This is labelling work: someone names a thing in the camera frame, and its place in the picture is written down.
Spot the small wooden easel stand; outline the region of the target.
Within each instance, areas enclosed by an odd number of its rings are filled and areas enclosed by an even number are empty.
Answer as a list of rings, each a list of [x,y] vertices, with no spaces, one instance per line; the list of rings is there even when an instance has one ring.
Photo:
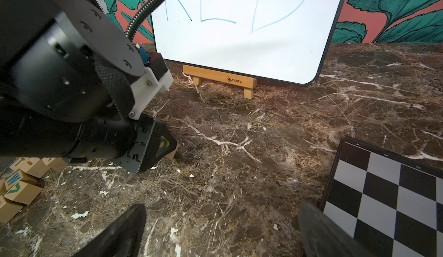
[[[183,73],[193,77],[193,84],[199,86],[203,79],[222,82],[243,88],[244,97],[252,100],[254,89],[257,86],[257,79],[247,76],[235,75],[233,73],[220,72],[198,68],[190,65],[183,65]]]

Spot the wooden block letter V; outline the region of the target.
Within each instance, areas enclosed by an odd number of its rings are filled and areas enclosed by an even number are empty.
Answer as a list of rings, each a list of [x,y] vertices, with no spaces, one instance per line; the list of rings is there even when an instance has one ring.
[[[43,189],[37,185],[18,181],[11,187],[4,197],[14,202],[30,205],[42,191]]]

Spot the wooden letter block D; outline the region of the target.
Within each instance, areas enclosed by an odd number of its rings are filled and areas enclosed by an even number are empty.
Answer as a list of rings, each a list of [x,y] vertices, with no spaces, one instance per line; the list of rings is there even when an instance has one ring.
[[[171,142],[167,140],[164,136],[162,136],[158,149],[158,154],[163,154],[169,150],[170,152],[163,157],[172,160],[175,157],[178,148],[179,148],[178,145],[173,147]]]

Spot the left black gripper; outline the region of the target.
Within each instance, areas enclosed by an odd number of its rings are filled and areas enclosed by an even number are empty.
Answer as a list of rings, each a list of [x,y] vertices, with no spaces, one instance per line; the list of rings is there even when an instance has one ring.
[[[94,117],[83,123],[53,120],[23,108],[1,109],[1,156],[68,158],[82,163],[105,158],[133,173],[145,172],[166,154],[158,154],[162,136],[177,140],[158,118],[111,121]]]

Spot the black white checkerboard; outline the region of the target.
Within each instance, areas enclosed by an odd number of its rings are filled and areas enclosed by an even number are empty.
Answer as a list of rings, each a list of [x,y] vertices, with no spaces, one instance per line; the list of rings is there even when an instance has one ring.
[[[350,137],[340,142],[321,210],[377,257],[443,254],[443,173]]]

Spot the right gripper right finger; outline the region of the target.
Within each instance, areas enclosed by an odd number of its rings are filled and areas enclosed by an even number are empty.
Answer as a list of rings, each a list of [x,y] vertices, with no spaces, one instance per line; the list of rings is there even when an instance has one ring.
[[[312,203],[301,203],[298,223],[307,257],[373,256]]]

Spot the white dry-erase board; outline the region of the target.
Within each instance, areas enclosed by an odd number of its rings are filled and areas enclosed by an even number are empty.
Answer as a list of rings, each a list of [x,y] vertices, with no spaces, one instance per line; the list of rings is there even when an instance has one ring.
[[[344,0],[166,0],[152,13],[166,60],[308,86]]]

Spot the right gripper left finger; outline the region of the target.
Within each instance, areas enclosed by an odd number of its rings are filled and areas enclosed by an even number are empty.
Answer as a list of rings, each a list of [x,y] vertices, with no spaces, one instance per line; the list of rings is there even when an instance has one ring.
[[[143,237],[147,211],[135,204],[97,237],[77,251],[75,257],[136,257]]]

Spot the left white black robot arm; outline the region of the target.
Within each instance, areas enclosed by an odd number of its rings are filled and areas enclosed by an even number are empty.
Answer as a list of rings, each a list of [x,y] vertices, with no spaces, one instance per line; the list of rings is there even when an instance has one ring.
[[[1,0],[1,156],[106,158],[132,173],[177,141],[144,110],[173,77],[98,0]]]

